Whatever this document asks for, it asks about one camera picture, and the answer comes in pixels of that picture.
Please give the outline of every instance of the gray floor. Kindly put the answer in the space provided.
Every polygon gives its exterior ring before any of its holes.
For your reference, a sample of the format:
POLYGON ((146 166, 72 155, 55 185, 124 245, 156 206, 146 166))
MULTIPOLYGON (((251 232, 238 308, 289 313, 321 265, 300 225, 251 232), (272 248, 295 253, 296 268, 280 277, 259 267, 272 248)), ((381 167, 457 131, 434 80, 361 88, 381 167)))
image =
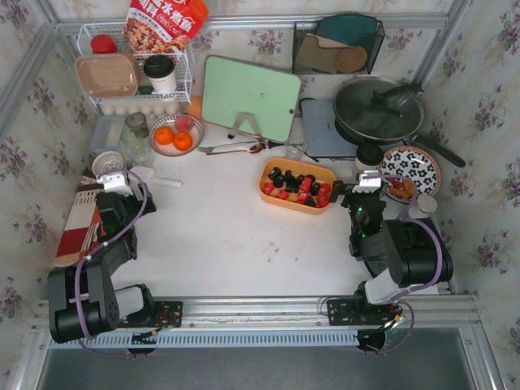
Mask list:
POLYGON ((147 360, 49 351, 38 389, 474 389, 457 330, 417 330, 402 349, 172 349, 147 360))

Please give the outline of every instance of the dish rack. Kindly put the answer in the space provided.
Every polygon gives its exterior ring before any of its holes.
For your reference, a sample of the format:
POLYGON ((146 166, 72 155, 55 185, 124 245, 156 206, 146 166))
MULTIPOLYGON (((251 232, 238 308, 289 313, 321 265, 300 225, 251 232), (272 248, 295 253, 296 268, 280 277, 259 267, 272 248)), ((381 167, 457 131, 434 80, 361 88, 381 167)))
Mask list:
MULTIPOLYGON (((124 22, 111 23, 91 23, 83 24, 77 40, 77 48, 81 55, 91 55, 90 41, 97 35, 105 34, 110 36, 118 48, 118 53, 132 53, 123 37, 124 22)), ((101 103, 136 103, 146 104, 152 102, 190 102, 190 93, 193 82, 193 64, 195 57, 191 45, 186 47, 184 52, 178 53, 162 53, 170 57, 175 63, 175 79, 177 81, 177 89, 171 92, 152 92, 150 95, 137 94, 131 97, 122 97, 115 99, 99 99, 91 97, 92 103, 99 105, 101 103)), ((141 73, 141 85, 147 85, 143 81, 148 80, 143 72, 144 61, 152 54, 133 53, 139 63, 139 72, 141 73)))

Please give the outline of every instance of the green cutting board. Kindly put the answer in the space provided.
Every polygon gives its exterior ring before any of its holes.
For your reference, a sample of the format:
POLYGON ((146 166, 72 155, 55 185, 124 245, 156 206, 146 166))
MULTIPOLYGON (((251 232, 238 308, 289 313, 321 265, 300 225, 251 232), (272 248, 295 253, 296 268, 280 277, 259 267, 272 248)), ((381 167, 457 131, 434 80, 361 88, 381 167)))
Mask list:
MULTIPOLYGON (((206 60, 202 118, 232 128, 245 112, 254 117, 263 137, 284 142, 291 131, 300 87, 300 78, 293 74, 212 55, 206 60)), ((240 130, 254 134, 247 120, 240 130)))

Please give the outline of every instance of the frying pan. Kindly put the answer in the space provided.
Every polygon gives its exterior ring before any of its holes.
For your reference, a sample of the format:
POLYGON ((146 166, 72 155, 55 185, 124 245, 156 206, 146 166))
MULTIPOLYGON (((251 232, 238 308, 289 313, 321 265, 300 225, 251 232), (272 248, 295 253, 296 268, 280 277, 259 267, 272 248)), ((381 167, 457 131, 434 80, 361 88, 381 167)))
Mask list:
POLYGON ((361 77, 344 84, 334 97, 333 106, 341 136, 378 145, 404 141, 426 146, 457 167, 466 162, 437 142, 417 134, 423 124, 424 109, 415 96, 420 84, 403 85, 383 77, 361 77))

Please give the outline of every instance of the white tabletop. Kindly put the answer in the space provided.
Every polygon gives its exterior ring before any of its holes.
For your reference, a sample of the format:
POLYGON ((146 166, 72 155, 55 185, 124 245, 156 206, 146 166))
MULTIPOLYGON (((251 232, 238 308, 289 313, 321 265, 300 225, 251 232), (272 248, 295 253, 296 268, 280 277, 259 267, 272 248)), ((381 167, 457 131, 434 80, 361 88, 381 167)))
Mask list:
MULTIPOLYGON (((202 145, 230 142, 224 128, 204 128, 202 145)), ((145 283, 156 297, 352 294, 370 275, 349 254, 350 220, 340 202, 313 216, 260 198, 264 164, 284 153, 280 146, 260 154, 158 156, 156 176, 184 186, 150 185, 158 210, 137 222, 137 260, 114 273, 115 287, 145 283)), ((352 164, 319 162, 345 182, 353 182, 352 164)), ((385 218, 397 217, 404 206, 387 202, 385 218)))

